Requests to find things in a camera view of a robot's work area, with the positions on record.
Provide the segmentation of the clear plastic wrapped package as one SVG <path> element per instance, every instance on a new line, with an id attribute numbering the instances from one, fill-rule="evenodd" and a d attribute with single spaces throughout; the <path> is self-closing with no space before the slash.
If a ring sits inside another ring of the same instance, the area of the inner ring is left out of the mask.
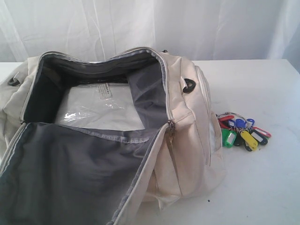
<path id="1" fill-rule="evenodd" d="M 142 130 L 127 83 L 79 85 L 68 89 L 56 124 L 108 130 Z"/>

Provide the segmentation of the white backdrop curtain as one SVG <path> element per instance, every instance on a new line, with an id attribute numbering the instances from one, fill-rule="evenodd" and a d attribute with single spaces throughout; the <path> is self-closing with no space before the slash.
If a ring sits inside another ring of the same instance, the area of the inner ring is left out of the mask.
<path id="1" fill-rule="evenodd" d="M 193 60 L 300 65 L 297 0 L 3 0 L 0 60 L 46 51 L 87 61 L 149 46 Z"/>

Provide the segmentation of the cream fabric duffel bag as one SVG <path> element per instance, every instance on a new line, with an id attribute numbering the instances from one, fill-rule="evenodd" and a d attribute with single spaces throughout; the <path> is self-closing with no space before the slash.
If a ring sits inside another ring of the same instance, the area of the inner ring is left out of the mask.
<path id="1" fill-rule="evenodd" d="M 66 91 L 127 83 L 142 130 L 56 124 Z M 62 52 L 28 58 L 0 84 L 0 222 L 128 225 L 223 179 L 221 129 L 192 61 L 148 47 L 103 62 Z"/>

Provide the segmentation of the colourful key tag bunch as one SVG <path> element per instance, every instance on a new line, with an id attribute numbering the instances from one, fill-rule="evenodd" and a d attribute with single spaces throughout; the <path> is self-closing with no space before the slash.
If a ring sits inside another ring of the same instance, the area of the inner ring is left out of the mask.
<path id="1" fill-rule="evenodd" d="M 221 128 L 222 146 L 226 148 L 243 146 L 252 152 L 267 145 L 272 137 L 270 132 L 257 127 L 252 118 L 234 112 L 217 114 L 216 117 Z"/>

